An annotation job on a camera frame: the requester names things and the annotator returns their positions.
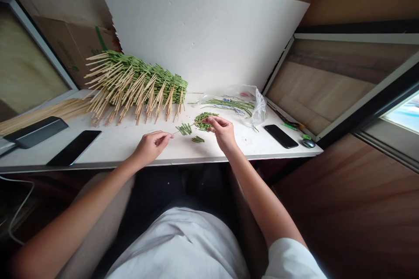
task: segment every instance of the clear plastic bag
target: clear plastic bag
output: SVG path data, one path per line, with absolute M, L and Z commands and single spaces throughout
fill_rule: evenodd
M 258 88 L 251 85 L 233 85 L 224 90 L 205 92 L 193 106 L 233 110 L 241 116 L 245 126 L 253 129 L 267 118 L 265 99 Z

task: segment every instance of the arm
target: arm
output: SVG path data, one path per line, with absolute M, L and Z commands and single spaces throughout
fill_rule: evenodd
M 307 247 L 285 207 L 237 146 L 233 124 L 216 116 L 210 116 L 204 123 L 212 126 L 209 131 L 215 133 L 218 145 L 226 154 L 268 248 L 279 238 L 291 238 Z
M 170 138 L 161 131 L 144 135 L 130 157 L 18 251 L 12 261 L 15 277 L 55 278 L 121 187 L 156 159 Z

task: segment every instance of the dark pants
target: dark pants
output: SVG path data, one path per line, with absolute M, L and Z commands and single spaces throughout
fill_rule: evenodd
M 221 219 L 237 236 L 238 222 L 227 163 L 147 167 L 136 174 L 114 243 L 92 278 L 103 278 L 116 259 L 166 210 L 187 207 Z

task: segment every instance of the computer mouse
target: computer mouse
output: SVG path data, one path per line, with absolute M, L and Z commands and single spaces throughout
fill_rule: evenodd
M 302 143 L 304 146 L 308 148 L 314 148 L 316 147 L 316 143 L 314 143 L 311 139 L 302 139 Z

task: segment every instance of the smartphone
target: smartphone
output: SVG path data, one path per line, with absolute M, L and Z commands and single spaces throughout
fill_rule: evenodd
M 267 130 L 267 132 L 271 134 L 285 148 L 289 149 L 289 148 L 298 146 L 298 143 L 295 140 L 289 137 L 284 131 L 282 131 L 276 125 L 271 124 L 268 126 L 264 126 L 264 129 Z
M 54 158 L 52 158 L 47 166 L 71 166 L 90 144 L 99 136 L 102 131 L 83 131 Z

